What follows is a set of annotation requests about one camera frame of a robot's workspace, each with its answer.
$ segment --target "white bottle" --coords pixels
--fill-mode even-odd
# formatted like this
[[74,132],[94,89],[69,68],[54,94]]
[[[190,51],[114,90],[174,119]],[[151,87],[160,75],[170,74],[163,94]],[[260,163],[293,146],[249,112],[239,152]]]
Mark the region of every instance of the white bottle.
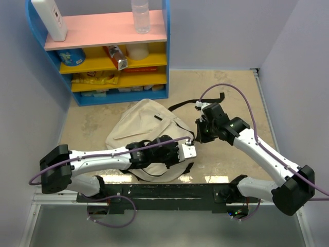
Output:
[[64,41],[67,26],[54,0],[31,0],[54,41]]

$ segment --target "canned drink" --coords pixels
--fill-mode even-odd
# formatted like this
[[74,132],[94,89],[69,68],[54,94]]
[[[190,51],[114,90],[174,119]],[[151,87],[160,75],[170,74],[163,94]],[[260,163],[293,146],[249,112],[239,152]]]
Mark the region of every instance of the canned drink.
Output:
[[66,66],[80,65],[86,59],[83,49],[66,49],[57,50],[56,52]]

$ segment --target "beige floor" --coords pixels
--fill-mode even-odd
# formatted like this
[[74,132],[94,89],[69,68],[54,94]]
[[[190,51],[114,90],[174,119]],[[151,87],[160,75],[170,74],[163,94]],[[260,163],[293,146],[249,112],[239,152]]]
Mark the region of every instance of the beige floor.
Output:
[[[262,104],[261,96],[253,76],[249,70],[176,70],[170,73],[169,99],[158,100],[165,107],[188,100],[199,98],[209,86],[226,82],[239,87],[248,98],[254,112],[259,136],[273,146],[273,140]],[[225,92],[225,100],[221,104],[229,117],[239,116],[251,125],[248,109],[242,97],[227,87],[211,90],[207,98],[218,97]],[[70,150],[95,151],[105,150],[105,139],[120,119],[123,112],[135,102],[78,107],[72,101],[61,143],[68,144]],[[175,111],[196,132],[195,120],[199,112],[193,104],[186,105]],[[216,140],[208,144],[196,143],[197,158],[189,174],[183,175],[173,183],[225,183],[240,174],[247,174],[257,179],[271,180],[270,176],[242,151],[228,143]],[[106,183],[137,183],[131,175],[123,175],[116,170],[96,172],[104,177]]]

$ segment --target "pink shelf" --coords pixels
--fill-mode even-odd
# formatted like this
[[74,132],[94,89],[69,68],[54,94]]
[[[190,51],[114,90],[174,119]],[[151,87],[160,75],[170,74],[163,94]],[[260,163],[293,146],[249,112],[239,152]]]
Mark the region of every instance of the pink shelf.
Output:
[[48,35],[45,50],[167,41],[162,10],[150,11],[151,31],[147,34],[136,33],[131,12],[63,18],[68,28],[65,41],[55,42]]

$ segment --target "yellow shelf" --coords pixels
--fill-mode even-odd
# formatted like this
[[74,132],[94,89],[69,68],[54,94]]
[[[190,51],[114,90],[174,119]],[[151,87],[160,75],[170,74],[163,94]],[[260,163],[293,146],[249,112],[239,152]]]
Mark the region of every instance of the yellow shelf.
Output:
[[[125,46],[120,45],[120,48],[126,54]],[[61,63],[60,74],[116,69],[102,47],[85,48],[84,51],[86,53],[86,60],[82,64],[71,67]],[[127,58],[128,68],[163,66],[167,64],[165,42],[149,43],[149,52],[148,57],[142,60],[136,61]]]
[[103,90],[103,89],[117,89],[120,87],[131,87],[131,86],[146,86],[156,84],[166,84],[166,67],[162,66],[158,68],[157,72],[142,72],[142,73],[125,73],[122,72],[119,76],[119,82],[117,85],[90,85],[90,84],[79,84],[72,83],[72,92],[83,92],[92,90]]

